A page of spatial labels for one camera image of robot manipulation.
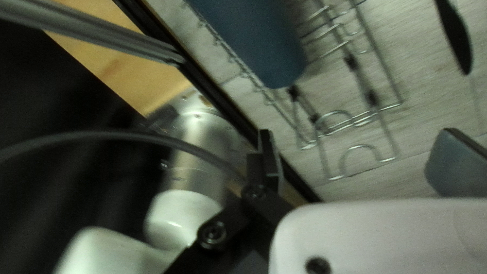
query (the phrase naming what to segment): white plastic part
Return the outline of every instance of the white plastic part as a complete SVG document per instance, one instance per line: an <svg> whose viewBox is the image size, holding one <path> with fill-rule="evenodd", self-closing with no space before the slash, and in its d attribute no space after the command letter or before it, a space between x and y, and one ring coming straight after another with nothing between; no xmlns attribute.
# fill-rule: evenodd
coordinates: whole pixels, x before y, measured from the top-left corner
<svg viewBox="0 0 487 274"><path fill-rule="evenodd" d="M312 204L279 224L270 274L306 274L320 257L331 274L485 274L487 199Z"/></svg>
<svg viewBox="0 0 487 274"><path fill-rule="evenodd" d="M176 258L196 239L199 227L222 210L215 200L187 190L167 190L152 200L144 231L148 242Z"/></svg>
<svg viewBox="0 0 487 274"><path fill-rule="evenodd" d="M118 232L87 227L71 240L54 274L161 274L172 258Z"/></svg>

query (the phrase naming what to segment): gray cable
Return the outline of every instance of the gray cable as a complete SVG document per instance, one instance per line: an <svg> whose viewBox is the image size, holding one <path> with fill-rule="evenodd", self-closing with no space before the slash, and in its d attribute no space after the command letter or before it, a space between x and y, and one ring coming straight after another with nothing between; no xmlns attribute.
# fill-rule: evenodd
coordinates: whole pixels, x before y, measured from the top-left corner
<svg viewBox="0 0 487 274"><path fill-rule="evenodd" d="M74 131L59 133L53 135L47 135L42 137L37 137L24 142L20 142L0 150L0 164L3 162L17 157L26 152L34 151L37 149L48 148L52 146L57 146L65 143L70 143L73 141L98 141L98 140L127 140L127 141L137 141L144 143L151 143L160 146L168 146L174 149L179 149L181 151L192 154L199 157L208 163L219 168L221 171L227 173L232 179L236 180L238 183L245 185L245 178L235 171L227 162L223 161L214 154L187 143L185 141L179 140L177 138L155 135L148 133L140 133L134 131L124 131L124 130L110 130L110 131Z"/></svg>

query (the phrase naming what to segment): black plastic piece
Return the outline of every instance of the black plastic piece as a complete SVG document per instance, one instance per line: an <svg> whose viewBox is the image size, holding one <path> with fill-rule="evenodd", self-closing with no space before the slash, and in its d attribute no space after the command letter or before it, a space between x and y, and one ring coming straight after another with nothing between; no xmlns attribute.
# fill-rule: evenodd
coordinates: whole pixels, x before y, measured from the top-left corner
<svg viewBox="0 0 487 274"><path fill-rule="evenodd" d="M300 96L300 93L296 86L292 86L289 89L287 89L287 92L291 96L291 101L296 102L298 100L298 97Z"/></svg>
<svg viewBox="0 0 487 274"><path fill-rule="evenodd" d="M365 96L370 106L377 107L379 105L379 99L377 98L377 94L375 94L374 90L371 89L367 91L367 94Z"/></svg>
<svg viewBox="0 0 487 274"><path fill-rule="evenodd" d="M355 56L349 55L347 57L344 57L343 60L345 60L345 63L347 64L350 70L356 70L358 68L358 63L357 60L355 59Z"/></svg>
<svg viewBox="0 0 487 274"><path fill-rule="evenodd" d="M113 0L115 4L147 36L171 44L186 60L179 66L181 73L215 106L220 113L244 136L254 147L258 146L258 132L255 126L239 111L239 108L220 89L211 77L192 58L173 34L144 4L143 0ZM286 180L308 202L320 202L321 199L303 181L296 171L281 157L282 169Z"/></svg>
<svg viewBox="0 0 487 274"><path fill-rule="evenodd" d="M473 56L467 27L449 0L435 0L435 2L458 65L462 73L468 75L472 71Z"/></svg>

